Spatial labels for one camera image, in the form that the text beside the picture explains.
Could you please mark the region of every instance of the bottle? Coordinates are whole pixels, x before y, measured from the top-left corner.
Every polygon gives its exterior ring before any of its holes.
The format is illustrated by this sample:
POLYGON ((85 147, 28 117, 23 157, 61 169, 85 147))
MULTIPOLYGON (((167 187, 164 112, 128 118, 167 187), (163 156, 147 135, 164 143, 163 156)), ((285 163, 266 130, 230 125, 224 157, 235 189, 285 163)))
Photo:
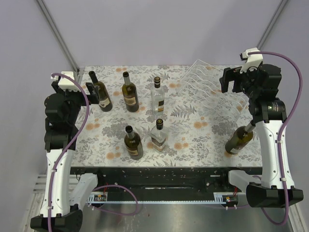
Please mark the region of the bottle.
POLYGON ((140 136, 139 134, 133 131, 133 128, 131 126, 126 126, 126 132, 127 132, 127 135, 125 136, 126 149, 132 159, 139 160, 140 158, 142 158, 144 154, 140 136))
POLYGON ((169 130, 167 127, 163 127, 163 120, 157 119, 155 127, 150 132, 151 142, 153 148, 158 151, 162 151, 168 143, 169 130))
POLYGON ((164 111, 164 89, 161 87, 160 82, 160 77, 155 77, 154 85, 151 87, 151 100, 154 115, 161 115, 164 111))
POLYGON ((139 100, 137 97, 136 86, 130 81, 128 72, 124 72, 123 77, 125 83, 122 86, 122 94, 124 95, 125 98, 126 109, 129 112, 136 112, 140 107, 139 100))
POLYGON ((250 122, 246 127, 239 127, 225 144, 225 150, 232 155, 239 153, 241 149, 253 138, 254 125, 250 122))
POLYGON ((104 112, 110 111, 112 109, 112 101, 110 96, 108 95, 105 85, 103 84, 103 82, 98 81, 94 71, 90 71, 88 74, 93 82, 93 85, 95 87, 98 87, 99 107, 104 112))

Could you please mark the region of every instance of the tabletop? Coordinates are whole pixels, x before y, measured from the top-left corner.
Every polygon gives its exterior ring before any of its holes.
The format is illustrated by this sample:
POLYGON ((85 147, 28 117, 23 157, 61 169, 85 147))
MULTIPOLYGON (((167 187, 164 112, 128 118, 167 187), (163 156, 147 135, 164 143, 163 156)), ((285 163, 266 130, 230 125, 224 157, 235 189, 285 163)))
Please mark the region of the tabletop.
MULTIPOLYGON (((216 66, 220 69, 228 66, 216 66)), ((109 112, 102 112, 98 105, 90 106, 85 128, 79 135, 72 166, 122 166, 122 167, 237 167, 262 166, 259 139, 254 139, 237 155, 225 152, 225 143, 234 132, 234 122, 213 120, 207 108, 186 95, 177 95, 180 77, 190 68, 187 65, 173 66, 87 66, 82 87, 91 82, 89 71, 95 71, 113 103, 109 112), (122 73, 128 71, 131 82, 137 87, 140 108, 131 113, 126 110, 121 87, 122 73), (151 110, 150 88, 154 77, 161 77, 165 90, 164 126, 169 128, 168 145, 159 153, 152 148, 150 130, 156 118, 151 110), (131 125, 141 139, 144 155, 140 160, 130 158, 125 144, 125 127, 131 125)), ((222 76, 220 71, 214 74, 222 76)), ((238 126, 251 120, 248 110, 243 110, 238 126)), ((80 128, 85 116, 82 107, 76 122, 80 128)))

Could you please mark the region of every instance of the gray floor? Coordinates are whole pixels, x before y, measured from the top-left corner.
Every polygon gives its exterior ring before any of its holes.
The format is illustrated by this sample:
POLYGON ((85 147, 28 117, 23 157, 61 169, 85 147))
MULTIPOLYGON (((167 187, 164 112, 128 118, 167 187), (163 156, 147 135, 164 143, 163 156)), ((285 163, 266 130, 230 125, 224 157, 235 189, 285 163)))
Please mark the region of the gray floor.
MULTIPOLYGON (((133 212, 134 205, 104 205, 105 209, 133 212)), ((284 210, 268 209, 276 221, 284 210)), ((145 204, 139 214, 122 217, 84 208, 81 232, 292 232, 290 222, 271 224, 259 208, 225 211, 194 204, 145 204)))

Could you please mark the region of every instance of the white wall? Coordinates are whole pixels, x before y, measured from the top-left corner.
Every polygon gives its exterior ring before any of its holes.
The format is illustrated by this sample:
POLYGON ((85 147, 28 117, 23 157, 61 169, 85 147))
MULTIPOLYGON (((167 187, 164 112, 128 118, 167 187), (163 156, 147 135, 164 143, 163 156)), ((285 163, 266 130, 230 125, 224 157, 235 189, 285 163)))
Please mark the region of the white wall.
POLYGON ((0 30, 0 225, 16 232, 36 178, 46 170, 50 74, 70 66, 35 1, 3 1, 0 30))
MULTIPOLYGON (((295 187, 304 191, 300 207, 305 221, 309 221, 309 2, 308 0, 290 1, 282 13, 277 26, 267 40, 264 51, 282 53, 299 66, 304 86, 298 108, 291 119, 286 133, 288 159, 295 187)), ((266 63, 281 67, 282 81, 278 96, 287 109, 291 110, 298 90, 298 77, 294 68, 285 60, 264 56, 266 63)))
POLYGON ((238 64, 280 0, 45 0, 77 64, 238 64))

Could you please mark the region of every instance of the brown glass bottle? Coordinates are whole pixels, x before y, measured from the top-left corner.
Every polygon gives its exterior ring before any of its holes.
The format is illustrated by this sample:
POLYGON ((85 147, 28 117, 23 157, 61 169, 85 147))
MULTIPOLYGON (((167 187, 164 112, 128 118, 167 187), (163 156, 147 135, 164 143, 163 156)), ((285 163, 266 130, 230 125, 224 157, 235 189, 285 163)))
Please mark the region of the brown glass bottle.
POLYGON ((124 77, 125 83, 122 86, 122 94, 124 95, 126 109, 129 112, 136 112, 138 111, 140 107, 139 99, 137 97, 136 86, 130 81, 128 72, 124 72, 123 77, 124 77))
POLYGON ((112 109, 112 101, 111 98, 106 90, 105 85, 103 82, 98 81, 97 76, 94 71, 90 71, 89 76, 93 82, 93 85, 96 87, 98 86, 98 98, 99 98, 99 107, 102 111, 108 112, 112 109))
POLYGON ((140 158, 142 158, 144 154, 140 136, 139 134, 133 131, 133 128, 131 126, 126 126, 126 132, 127 132, 127 135, 125 136, 126 149, 132 159, 139 160, 140 158))
POLYGON ((246 127, 239 127, 232 137, 225 144, 225 150, 232 155, 236 155, 253 138, 254 126, 249 123, 246 127))

